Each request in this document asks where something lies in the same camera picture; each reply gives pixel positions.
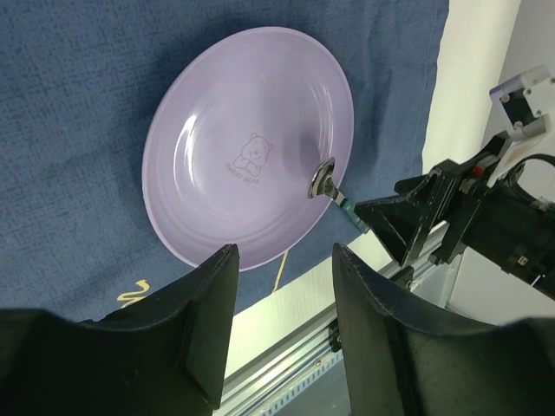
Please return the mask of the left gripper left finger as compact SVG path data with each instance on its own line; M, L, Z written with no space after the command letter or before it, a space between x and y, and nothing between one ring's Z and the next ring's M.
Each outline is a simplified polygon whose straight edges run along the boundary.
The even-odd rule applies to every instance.
M1 312L4 415L210 415L221 405L238 288L227 244L95 321Z

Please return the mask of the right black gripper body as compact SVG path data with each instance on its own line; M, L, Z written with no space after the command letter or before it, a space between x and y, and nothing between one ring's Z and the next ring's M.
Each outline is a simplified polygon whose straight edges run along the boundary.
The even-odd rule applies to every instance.
M553 297L554 204L533 197L519 178L527 162L553 165L554 158L542 153L525 156L488 185L494 168L508 154L508 144L508 136L498 133L469 161L445 160L428 173L442 178L438 220L447 223L441 245L428 259L434 265L451 263L470 248Z

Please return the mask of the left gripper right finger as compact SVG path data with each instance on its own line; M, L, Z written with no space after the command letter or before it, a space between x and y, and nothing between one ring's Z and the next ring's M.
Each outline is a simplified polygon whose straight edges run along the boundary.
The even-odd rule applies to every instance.
M553 414L553 319L495 326L457 315L342 244L332 274L354 415Z

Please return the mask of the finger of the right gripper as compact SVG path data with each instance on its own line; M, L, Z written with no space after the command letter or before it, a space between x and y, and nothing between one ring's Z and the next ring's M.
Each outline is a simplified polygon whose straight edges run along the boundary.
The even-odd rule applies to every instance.
M356 204L355 213L401 267L414 263L439 223L441 176L430 173L395 184L395 195Z

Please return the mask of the spoon with green handle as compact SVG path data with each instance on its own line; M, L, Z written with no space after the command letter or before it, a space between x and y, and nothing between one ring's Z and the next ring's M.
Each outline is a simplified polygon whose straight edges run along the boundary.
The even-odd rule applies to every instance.
M313 199L325 196L334 202L349 218L353 225L362 233L369 232L369 227L355 213L356 204L346 198L338 189L333 180L336 160L329 158L323 161L316 169L309 185L307 197Z

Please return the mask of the blue fish-print cloth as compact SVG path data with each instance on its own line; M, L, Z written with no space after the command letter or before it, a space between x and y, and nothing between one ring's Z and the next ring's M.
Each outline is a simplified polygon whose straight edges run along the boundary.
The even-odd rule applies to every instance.
M422 170L446 1L4 1L1 305L100 320L186 275L142 200L147 130L181 70L241 30L316 38L345 72L341 190L386 197Z

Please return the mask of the purple plastic plate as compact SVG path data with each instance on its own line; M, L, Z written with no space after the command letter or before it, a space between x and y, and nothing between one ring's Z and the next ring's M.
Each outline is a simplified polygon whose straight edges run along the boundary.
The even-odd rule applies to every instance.
M142 194L158 239L193 267L226 244L242 270L280 257L328 209L309 185L327 159L343 179L354 126L346 75L315 38L258 27L216 42L175 79L147 133Z

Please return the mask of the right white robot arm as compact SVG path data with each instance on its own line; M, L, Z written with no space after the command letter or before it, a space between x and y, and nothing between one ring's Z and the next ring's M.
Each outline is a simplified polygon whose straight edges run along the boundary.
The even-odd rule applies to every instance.
M451 263L471 248L553 297L554 203L533 197L518 180L526 162L553 165L554 158L519 156L495 179L508 144L508 135L498 133L468 161L446 159L426 175L397 182L391 197L357 203L355 213L401 267L419 257L437 224L447 222L441 245L428 257L432 264Z

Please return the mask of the aluminium frame rail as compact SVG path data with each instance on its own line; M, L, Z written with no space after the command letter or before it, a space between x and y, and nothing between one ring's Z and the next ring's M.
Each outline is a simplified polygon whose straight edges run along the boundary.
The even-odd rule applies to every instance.
M413 263L409 289L445 308L454 288L460 257L450 265L433 266L447 224L436 226ZM377 238L369 233L349 244L365 263L392 277L400 269ZM233 318L221 405L213 415L245 415L285 374L322 350L331 350L336 320L331 259Z

